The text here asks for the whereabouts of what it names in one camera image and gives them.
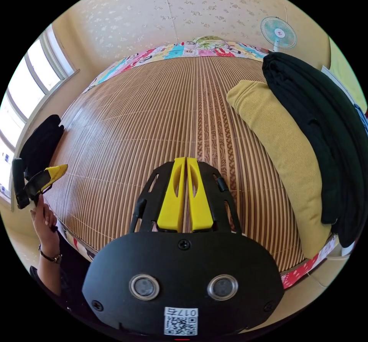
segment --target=wristwatch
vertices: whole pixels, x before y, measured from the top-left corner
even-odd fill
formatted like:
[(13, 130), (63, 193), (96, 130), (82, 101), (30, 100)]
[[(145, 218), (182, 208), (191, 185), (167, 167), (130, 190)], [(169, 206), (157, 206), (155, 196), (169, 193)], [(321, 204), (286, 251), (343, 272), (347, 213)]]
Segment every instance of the wristwatch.
[(38, 251), (40, 252), (40, 254), (47, 260), (51, 261), (52, 263), (56, 263), (56, 264), (60, 264), (61, 263), (61, 257), (62, 255), (59, 254), (58, 256), (56, 256), (55, 258), (50, 258), (47, 255), (45, 255), (42, 250), (41, 250), (41, 244), (38, 246)]

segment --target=floral wallpaper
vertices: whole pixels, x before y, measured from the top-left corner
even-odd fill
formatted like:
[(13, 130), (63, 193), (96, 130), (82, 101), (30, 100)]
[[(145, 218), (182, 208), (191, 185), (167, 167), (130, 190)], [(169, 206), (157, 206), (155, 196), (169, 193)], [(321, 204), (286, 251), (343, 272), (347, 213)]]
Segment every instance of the floral wallpaper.
[(327, 34), (287, 0), (81, 0), (65, 16), (100, 71), (144, 49), (205, 35), (272, 49), (260, 31), (266, 16), (296, 31), (298, 43), (287, 53), (319, 68), (329, 64)]

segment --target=window frame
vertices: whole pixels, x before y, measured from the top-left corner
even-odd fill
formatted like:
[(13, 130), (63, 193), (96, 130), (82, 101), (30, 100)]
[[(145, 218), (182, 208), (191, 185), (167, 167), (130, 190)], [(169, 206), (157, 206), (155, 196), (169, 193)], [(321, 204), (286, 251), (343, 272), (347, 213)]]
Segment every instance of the window frame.
[[(59, 88), (59, 86), (61, 84), (63, 84), (65, 81), (69, 80), (69, 78), (71, 78), (74, 74), (76, 74), (77, 72), (79, 72), (79, 70), (76, 70), (74, 65), (67, 59), (66, 55), (64, 55), (64, 52), (61, 48), (61, 46), (58, 43), (58, 46), (60, 48), (60, 51), (62, 52), (64, 58), (66, 59), (71, 72), (68, 74), (65, 69), (63, 68), (62, 64), (60, 63), (60, 61), (58, 60), (57, 56), (55, 55), (55, 52), (50, 44), (50, 41), (48, 39), (47, 33), (51, 30), (51, 32), (53, 33), (53, 29), (52, 29), (52, 25), (49, 25), (41, 34), (39, 37), (37, 37), (35, 39), (35, 42), (37, 42), (38, 40), (41, 43), (41, 47), (42, 50), (46, 56), (46, 59), (48, 60), (48, 62), (50, 63), (52, 69), (54, 70), (54, 72), (56, 73), (56, 75), (59, 77), (60, 81), (49, 91), (46, 86), (43, 84), (43, 82), (41, 82), (39, 76), (37, 75), (37, 73), (35, 72), (35, 69), (33, 68), (29, 55), (28, 55), (28, 50), (26, 52), (26, 54), (24, 55), (25, 61), (26, 61), (26, 65), (28, 68), (28, 71), (30, 72), (33, 80), (36, 82), (36, 84), (39, 86), (39, 88), (41, 89), (41, 91), (44, 93), (43, 98), (40, 100), (40, 102), (38, 103), (37, 106), (39, 105), (43, 105), (48, 98), (55, 93), (55, 91)], [(10, 143), (10, 141), (5, 137), (4, 133), (0, 130), (0, 139), (3, 141), (3, 143), (7, 146), (7, 148), (15, 155), (16, 151), (18, 150), (18, 146), (19, 146), (19, 142), (21, 140), (23, 140), (24, 138), (24, 132), (27, 131), (30, 127), (30, 122), (35, 118), (35, 111), (37, 110), (37, 106), (34, 108), (33, 112), (31, 113), (30, 117), (27, 118), (22, 111), (19, 109), (18, 105), (15, 103), (9, 88), (6, 89), (6, 97), (9, 100), (10, 106), (13, 108), (14, 112), (19, 116), (19, 118), (25, 123), (25, 126), (17, 140), (16, 146), (13, 146), (13, 144)], [(2, 192), (2, 190), (0, 190), (0, 198), (2, 198), (3, 200), (7, 201), (8, 203), (11, 203), (11, 196), (12, 196), (12, 186), (13, 186), (13, 175), (12, 172), (10, 172), (10, 176), (9, 176), (9, 183), (8, 183), (8, 187), (9, 190), (5, 189), (5, 194)]]

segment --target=label sticker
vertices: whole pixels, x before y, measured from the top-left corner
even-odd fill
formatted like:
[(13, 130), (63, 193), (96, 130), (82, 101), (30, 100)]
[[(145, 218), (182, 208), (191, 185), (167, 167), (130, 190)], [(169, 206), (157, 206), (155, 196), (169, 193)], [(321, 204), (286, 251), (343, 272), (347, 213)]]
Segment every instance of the label sticker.
[(198, 309), (165, 308), (164, 334), (197, 335)]

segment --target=hand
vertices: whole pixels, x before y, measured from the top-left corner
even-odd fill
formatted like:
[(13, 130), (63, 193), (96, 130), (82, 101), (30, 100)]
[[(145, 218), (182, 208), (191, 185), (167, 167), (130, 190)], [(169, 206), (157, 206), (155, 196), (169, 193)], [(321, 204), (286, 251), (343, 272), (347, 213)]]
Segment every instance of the hand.
[(56, 225), (56, 217), (49, 206), (44, 203), (43, 195), (38, 199), (36, 210), (31, 210), (34, 230), (41, 243), (42, 252), (54, 257), (60, 252), (60, 239), (58, 232), (52, 232), (51, 226)]

